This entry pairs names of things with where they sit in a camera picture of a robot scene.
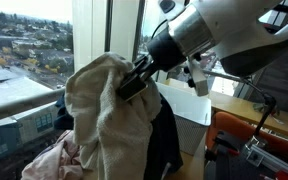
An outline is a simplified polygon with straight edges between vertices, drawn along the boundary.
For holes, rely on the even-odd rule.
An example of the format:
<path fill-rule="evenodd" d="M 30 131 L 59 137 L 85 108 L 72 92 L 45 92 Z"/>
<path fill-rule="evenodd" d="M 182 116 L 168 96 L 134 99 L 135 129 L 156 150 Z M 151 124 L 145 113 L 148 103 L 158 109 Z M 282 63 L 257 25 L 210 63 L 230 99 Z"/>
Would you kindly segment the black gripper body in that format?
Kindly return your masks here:
<path fill-rule="evenodd" d="M 186 57 L 170 36 L 168 29 L 162 30 L 155 36 L 147 44 L 147 49 L 152 60 L 147 61 L 145 58 L 144 62 L 131 71 L 132 75 L 140 75 L 143 72 L 148 72 L 149 75 L 152 75 L 158 70 L 168 72 L 186 60 Z"/>

